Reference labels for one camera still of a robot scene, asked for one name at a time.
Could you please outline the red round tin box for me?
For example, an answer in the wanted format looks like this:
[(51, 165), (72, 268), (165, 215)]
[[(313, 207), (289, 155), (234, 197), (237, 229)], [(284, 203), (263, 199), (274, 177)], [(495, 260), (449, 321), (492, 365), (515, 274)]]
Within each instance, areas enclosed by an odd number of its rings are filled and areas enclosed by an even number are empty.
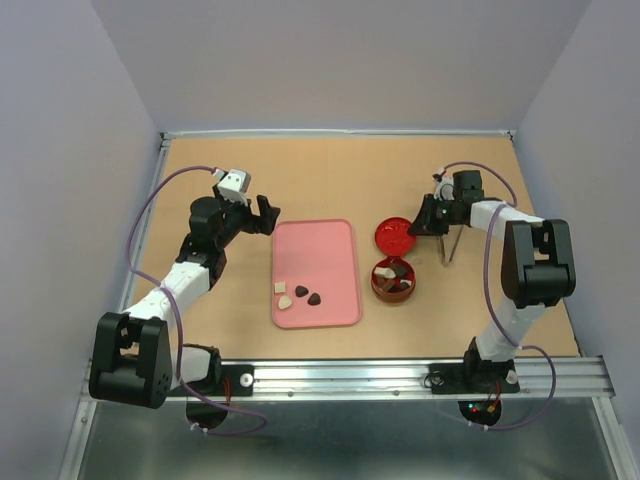
[(406, 301), (417, 285), (413, 267), (401, 258), (387, 258), (378, 262), (371, 271), (371, 288), (385, 303)]

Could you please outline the dark diamond chocolate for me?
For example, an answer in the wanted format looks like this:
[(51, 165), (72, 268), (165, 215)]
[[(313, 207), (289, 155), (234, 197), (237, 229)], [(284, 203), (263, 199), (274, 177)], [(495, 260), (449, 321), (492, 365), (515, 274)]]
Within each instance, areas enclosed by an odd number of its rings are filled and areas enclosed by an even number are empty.
[(400, 265), (400, 266), (397, 266), (394, 269), (394, 271), (395, 271), (397, 276), (404, 277), (404, 276), (406, 276), (408, 274), (409, 269), (407, 267), (405, 267), (404, 265)]

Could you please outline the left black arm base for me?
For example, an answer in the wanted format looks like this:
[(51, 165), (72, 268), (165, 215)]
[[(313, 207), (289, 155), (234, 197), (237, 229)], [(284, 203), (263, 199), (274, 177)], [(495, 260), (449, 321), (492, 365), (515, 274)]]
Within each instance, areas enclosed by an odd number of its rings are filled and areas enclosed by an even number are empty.
[[(205, 396), (223, 397), (228, 407), (233, 396), (250, 397), (253, 394), (254, 366), (248, 363), (224, 365), (217, 348), (187, 344), (181, 367), (192, 389)], [(202, 402), (188, 402), (185, 413), (193, 426), (208, 430), (217, 429), (229, 417), (227, 411)]]

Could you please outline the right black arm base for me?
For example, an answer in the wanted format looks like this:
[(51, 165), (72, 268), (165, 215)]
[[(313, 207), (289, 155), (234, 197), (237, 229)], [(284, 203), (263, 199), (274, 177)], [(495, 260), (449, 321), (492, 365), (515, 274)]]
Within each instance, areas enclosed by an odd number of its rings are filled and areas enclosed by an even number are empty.
[(472, 424), (494, 427), (502, 415), (502, 396), (518, 393), (520, 386), (513, 360), (435, 362), (428, 365), (425, 385), (434, 395), (467, 395), (460, 400), (463, 418)]

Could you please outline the pink plastic tray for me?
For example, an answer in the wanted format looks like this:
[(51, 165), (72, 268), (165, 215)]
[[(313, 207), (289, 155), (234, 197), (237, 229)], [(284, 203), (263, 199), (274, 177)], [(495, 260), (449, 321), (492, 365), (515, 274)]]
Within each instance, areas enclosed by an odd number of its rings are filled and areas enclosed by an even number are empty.
[[(286, 283), (284, 293), (274, 293), (272, 320), (282, 329), (346, 327), (362, 314), (361, 289), (353, 228), (344, 219), (283, 221), (273, 233), (272, 282)], [(309, 294), (298, 298), (298, 285)], [(313, 293), (321, 297), (307, 304)], [(286, 295), (292, 305), (278, 308)]]

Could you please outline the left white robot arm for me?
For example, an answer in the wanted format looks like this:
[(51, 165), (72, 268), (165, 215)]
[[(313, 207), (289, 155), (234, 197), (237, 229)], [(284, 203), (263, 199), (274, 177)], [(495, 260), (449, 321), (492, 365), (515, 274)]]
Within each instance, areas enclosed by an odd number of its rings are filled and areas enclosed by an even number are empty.
[(237, 193), (196, 199), (189, 228), (169, 273), (140, 301), (120, 313), (108, 312), (97, 324), (89, 393), (99, 400), (157, 409), (182, 385), (199, 393), (215, 392), (222, 382), (218, 349), (182, 344), (170, 334), (184, 313), (221, 279), (226, 247), (240, 233), (273, 233), (281, 210), (264, 195), (251, 201)]

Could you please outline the red round tin lid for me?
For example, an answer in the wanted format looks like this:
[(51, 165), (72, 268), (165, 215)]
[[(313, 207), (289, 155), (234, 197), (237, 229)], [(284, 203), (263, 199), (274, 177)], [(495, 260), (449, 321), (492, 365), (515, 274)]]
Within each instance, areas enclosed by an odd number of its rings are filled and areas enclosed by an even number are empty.
[(416, 244), (416, 236), (409, 233), (411, 222), (403, 217), (389, 217), (375, 229), (374, 242), (388, 257), (404, 257)]

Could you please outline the dark square chocolate top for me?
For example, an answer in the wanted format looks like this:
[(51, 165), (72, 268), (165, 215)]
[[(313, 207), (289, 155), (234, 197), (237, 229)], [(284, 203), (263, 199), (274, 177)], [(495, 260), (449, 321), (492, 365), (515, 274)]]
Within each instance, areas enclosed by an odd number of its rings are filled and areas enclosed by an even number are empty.
[(376, 286), (383, 292), (388, 292), (395, 285), (394, 279), (377, 279)]

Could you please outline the metal tongs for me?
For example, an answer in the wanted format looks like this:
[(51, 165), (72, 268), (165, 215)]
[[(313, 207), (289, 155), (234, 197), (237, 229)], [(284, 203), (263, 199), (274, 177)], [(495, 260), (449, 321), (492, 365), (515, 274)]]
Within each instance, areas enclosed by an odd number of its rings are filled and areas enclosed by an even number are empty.
[(444, 268), (448, 268), (456, 255), (464, 226), (459, 226), (454, 235), (446, 234), (438, 238), (438, 254), (440, 263)]

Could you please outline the white heart chocolate top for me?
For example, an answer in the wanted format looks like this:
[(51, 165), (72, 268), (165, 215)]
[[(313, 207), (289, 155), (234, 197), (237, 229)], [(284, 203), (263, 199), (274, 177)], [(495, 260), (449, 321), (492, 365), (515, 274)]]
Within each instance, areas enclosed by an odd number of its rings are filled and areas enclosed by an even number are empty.
[(374, 269), (374, 274), (378, 277), (392, 279), (396, 276), (394, 270), (389, 267), (376, 267)]

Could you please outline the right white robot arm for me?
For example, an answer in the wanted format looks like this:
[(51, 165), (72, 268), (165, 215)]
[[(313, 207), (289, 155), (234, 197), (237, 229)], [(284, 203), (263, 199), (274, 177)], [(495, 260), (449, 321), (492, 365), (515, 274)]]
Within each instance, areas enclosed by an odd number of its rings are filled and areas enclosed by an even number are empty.
[[(569, 225), (560, 219), (543, 219), (517, 209), (517, 200), (487, 197), (481, 172), (463, 170), (448, 177), (434, 174), (435, 190), (424, 196), (408, 229), (414, 236), (442, 237), (453, 225), (486, 233), (483, 290), (491, 317), (476, 336), (471, 350), (477, 356), (460, 366), (463, 384), (482, 390), (496, 378), (494, 363), (514, 359), (524, 351), (521, 341), (535, 321), (562, 299), (573, 294), (576, 272)], [(492, 241), (502, 242), (500, 281), (503, 299), (491, 302), (489, 260)]]

